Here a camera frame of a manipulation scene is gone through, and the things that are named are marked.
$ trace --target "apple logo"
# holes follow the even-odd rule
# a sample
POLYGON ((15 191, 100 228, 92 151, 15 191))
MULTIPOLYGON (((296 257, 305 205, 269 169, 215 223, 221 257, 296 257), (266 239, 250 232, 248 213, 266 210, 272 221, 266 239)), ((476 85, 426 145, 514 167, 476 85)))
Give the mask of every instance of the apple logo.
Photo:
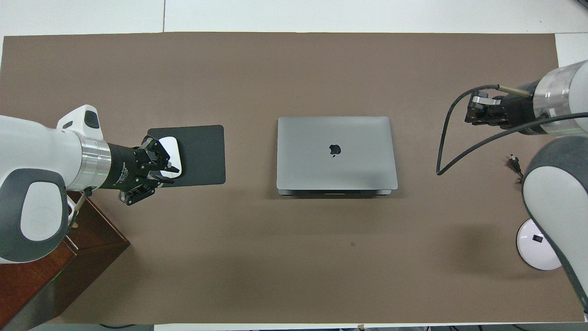
POLYGON ((341 147, 339 147, 339 145, 331 145, 329 146, 329 149, 331 150, 331 155, 333 155, 333 157, 337 156, 337 154, 341 154, 341 147))

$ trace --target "silver laptop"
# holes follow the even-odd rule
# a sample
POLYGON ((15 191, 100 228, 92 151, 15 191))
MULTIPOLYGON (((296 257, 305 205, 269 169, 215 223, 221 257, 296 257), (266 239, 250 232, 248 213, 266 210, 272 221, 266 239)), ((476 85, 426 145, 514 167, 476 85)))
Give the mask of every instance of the silver laptop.
POLYGON ((390 194, 398 188, 387 117, 280 117, 278 192, 390 194))

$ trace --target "white floor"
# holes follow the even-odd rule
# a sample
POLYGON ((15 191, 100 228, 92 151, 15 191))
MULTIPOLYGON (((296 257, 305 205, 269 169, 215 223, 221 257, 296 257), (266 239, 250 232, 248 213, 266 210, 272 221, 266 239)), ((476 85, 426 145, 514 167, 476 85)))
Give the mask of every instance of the white floor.
POLYGON ((554 33, 560 66, 588 59, 588 9, 576 0, 0 0, 2 38, 173 31, 554 33))

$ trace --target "dark gray mouse pad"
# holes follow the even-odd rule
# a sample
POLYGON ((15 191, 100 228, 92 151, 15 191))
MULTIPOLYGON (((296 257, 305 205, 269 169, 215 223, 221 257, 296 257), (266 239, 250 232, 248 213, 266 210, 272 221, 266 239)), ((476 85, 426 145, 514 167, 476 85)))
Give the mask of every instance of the dark gray mouse pad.
POLYGON ((155 139, 174 137, 178 141, 182 174, 163 187, 223 184, 225 173, 225 129, 222 125, 153 128, 155 139))

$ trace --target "brown table surface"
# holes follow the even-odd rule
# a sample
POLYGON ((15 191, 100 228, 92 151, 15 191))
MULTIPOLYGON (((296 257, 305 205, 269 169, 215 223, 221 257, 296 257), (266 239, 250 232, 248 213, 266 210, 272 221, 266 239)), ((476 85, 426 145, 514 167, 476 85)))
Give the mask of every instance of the brown table surface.
MULTIPOLYGON (((483 84, 557 67, 553 35, 165 33, 6 37, 0 112, 54 127, 94 105, 110 143, 222 124, 226 183, 93 200, 132 243, 68 323, 581 321, 564 271, 519 257, 525 166, 550 137, 502 138, 435 175, 446 110, 483 84), (276 191, 280 116, 385 115, 400 189, 378 198, 276 191)), ((451 122, 447 162, 500 131, 451 122)))

